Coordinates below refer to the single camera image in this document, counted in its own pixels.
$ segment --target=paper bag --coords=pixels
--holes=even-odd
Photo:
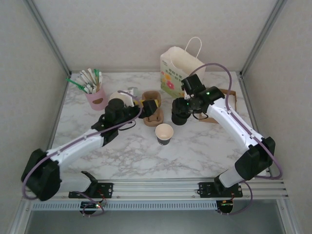
[[[200,41],[199,54],[202,46],[201,40],[198,37],[193,37],[187,43],[185,50],[174,46],[160,56],[160,87],[173,98],[184,97],[184,91],[181,89],[181,80],[186,78],[196,68],[204,65],[203,62],[197,59],[198,54],[194,57],[186,52],[190,41],[194,38]],[[205,67],[199,69],[196,74],[202,80],[205,75]]]

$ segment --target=black bracket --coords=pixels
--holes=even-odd
[[[96,189],[95,189],[95,193],[93,195],[88,195],[90,198],[112,198],[112,194],[113,194],[113,187],[114,184],[113,183],[97,183]],[[83,196],[81,196],[80,194],[77,194],[75,192],[70,192],[68,194],[69,198],[84,198]]]
[[[219,197],[243,197],[242,188],[239,184],[235,184],[231,187],[229,187],[227,190],[225,190],[222,193],[218,193],[215,188],[214,182],[201,182],[198,183],[199,189],[197,190],[197,193],[200,195],[200,198],[219,198]]]

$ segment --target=white marble table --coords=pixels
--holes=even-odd
[[[249,115],[235,72],[232,90],[237,94],[237,112],[250,124]],[[150,179],[215,177],[233,166],[241,156],[235,142],[219,125],[199,122],[190,117],[183,126],[171,122],[173,99],[160,89],[159,73],[104,73],[104,90],[109,96],[117,90],[138,87],[142,93],[158,90],[161,93],[164,123],[174,129],[166,146],[158,144],[155,127],[138,119],[136,126],[119,132],[105,147],[90,152],[74,162],[67,172],[88,171],[97,179]],[[227,89],[225,72],[206,72],[203,83]],[[58,147],[86,132],[97,122],[103,111],[94,111],[83,92],[69,84],[53,147]]]

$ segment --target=pink container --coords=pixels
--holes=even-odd
[[[95,94],[86,94],[90,106],[95,111],[102,111],[107,106],[107,97],[102,87]]]

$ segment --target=bag handle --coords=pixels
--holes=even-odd
[[[187,43],[187,45],[186,45],[184,51],[186,51],[186,49],[187,49],[187,47],[189,46],[191,40],[194,39],[194,38],[197,38],[197,39],[200,41],[200,48],[199,48],[199,51],[198,51],[198,53],[197,53],[197,55],[196,55],[196,58],[197,58],[198,55],[199,55],[199,52],[200,52],[200,50],[201,50],[201,46],[202,46],[201,39],[200,39],[199,37],[192,37],[192,38],[189,40],[189,42]]]

